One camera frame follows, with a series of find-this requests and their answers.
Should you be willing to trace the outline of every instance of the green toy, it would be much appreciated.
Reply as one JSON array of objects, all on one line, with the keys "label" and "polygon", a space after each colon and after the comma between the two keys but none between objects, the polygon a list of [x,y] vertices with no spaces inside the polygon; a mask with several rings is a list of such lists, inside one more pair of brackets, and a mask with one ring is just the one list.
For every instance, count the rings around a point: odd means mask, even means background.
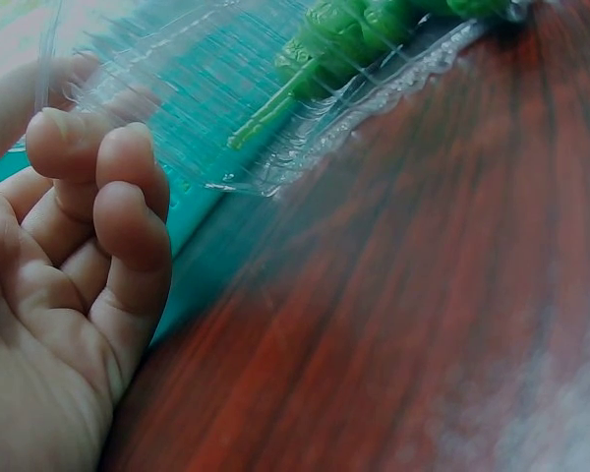
[{"label": "green toy", "polygon": [[427,14],[483,18],[509,0],[321,0],[275,58],[283,83],[229,139],[240,149],[295,100],[319,100],[343,88],[359,71],[404,44]]}]

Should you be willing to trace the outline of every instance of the clear plastic bag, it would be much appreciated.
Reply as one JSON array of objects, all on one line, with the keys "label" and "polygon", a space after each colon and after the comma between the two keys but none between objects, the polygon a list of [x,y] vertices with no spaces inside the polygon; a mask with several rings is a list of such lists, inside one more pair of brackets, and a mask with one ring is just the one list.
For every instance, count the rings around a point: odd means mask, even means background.
[{"label": "clear plastic bag", "polygon": [[196,186],[272,195],[493,22],[524,20],[529,1],[58,0],[41,60],[98,56],[65,92],[118,126],[127,118],[105,104],[135,92],[131,116],[152,129],[173,200]]}]

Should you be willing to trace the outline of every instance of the hand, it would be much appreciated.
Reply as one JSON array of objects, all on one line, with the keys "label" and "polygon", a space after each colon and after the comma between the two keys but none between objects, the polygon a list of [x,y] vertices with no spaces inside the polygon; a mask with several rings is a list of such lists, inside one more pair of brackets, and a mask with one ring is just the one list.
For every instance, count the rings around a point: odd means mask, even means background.
[{"label": "hand", "polygon": [[0,156],[26,131],[31,162],[0,184],[0,470],[92,470],[168,295],[168,186],[142,124],[31,119],[35,74],[0,80]]}]

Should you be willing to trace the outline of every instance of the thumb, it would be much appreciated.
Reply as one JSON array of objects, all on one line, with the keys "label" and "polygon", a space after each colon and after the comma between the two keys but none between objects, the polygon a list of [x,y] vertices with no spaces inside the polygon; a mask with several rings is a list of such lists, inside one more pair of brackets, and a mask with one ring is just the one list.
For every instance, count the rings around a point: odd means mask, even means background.
[{"label": "thumb", "polygon": [[[78,55],[52,63],[49,106],[66,109],[71,105],[62,91],[69,83],[86,80],[96,69],[90,56]],[[0,157],[25,133],[34,112],[37,62],[26,64],[0,78]]]}]

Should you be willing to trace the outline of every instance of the red wooden surface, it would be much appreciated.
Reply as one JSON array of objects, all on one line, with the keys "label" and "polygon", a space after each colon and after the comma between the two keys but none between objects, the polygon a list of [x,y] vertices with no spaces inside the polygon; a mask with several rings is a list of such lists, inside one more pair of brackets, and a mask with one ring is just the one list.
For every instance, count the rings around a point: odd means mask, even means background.
[{"label": "red wooden surface", "polygon": [[202,228],[214,303],[147,359],[104,470],[590,471],[590,0],[359,136]]}]

